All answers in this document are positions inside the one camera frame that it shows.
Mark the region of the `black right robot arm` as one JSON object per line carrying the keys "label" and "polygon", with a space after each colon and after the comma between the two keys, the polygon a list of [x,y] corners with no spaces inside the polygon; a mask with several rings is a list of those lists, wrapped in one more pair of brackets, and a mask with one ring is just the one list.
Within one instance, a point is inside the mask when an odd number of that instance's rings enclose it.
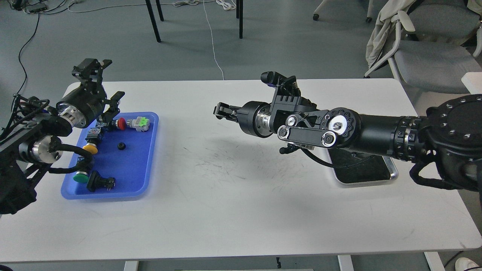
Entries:
{"label": "black right robot arm", "polygon": [[348,108],[319,110],[301,95],[296,76],[264,72],[273,87],[270,103],[242,107],[218,103],[213,114],[239,124],[255,137],[272,134],[287,142],[280,153],[301,149],[313,161],[336,168],[311,153],[314,147],[346,149],[409,161],[412,180],[438,189],[481,192],[481,95],[470,94],[427,109],[426,116],[377,116]]}

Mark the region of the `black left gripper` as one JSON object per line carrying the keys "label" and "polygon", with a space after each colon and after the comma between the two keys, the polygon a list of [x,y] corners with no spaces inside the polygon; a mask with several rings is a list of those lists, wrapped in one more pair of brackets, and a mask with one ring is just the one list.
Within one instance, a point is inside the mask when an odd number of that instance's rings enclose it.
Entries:
{"label": "black left gripper", "polygon": [[125,95],[124,91],[117,91],[110,99],[102,86],[103,70],[112,60],[84,59],[72,69],[72,76],[77,78],[80,86],[71,91],[57,103],[58,115],[66,119],[71,127],[86,128],[94,119],[98,122],[109,123],[120,113],[119,100]]}

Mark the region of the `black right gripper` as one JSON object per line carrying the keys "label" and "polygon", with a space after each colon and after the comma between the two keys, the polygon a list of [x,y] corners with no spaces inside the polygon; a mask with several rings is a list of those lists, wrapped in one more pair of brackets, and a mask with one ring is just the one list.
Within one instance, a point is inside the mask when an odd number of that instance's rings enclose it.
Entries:
{"label": "black right gripper", "polygon": [[213,114],[219,120],[226,119],[238,122],[241,130],[246,134],[260,138],[267,138],[272,135],[268,123],[271,115],[269,103],[249,101],[240,108],[219,102]]}

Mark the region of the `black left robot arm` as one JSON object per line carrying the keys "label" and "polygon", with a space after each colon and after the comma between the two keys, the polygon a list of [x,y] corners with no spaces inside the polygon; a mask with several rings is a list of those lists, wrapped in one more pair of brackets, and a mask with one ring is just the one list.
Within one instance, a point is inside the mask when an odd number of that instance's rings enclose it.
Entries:
{"label": "black left robot arm", "polygon": [[53,107],[48,99],[14,96],[9,122],[1,133],[2,215],[15,214],[35,202],[35,187],[46,173],[69,174],[92,164],[91,151],[62,143],[61,138],[74,128],[86,128],[95,120],[108,130],[126,128],[126,120],[115,120],[124,92],[107,98],[102,85],[103,71],[111,63],[86,58],[74,66],[71,73],[79,87]]}

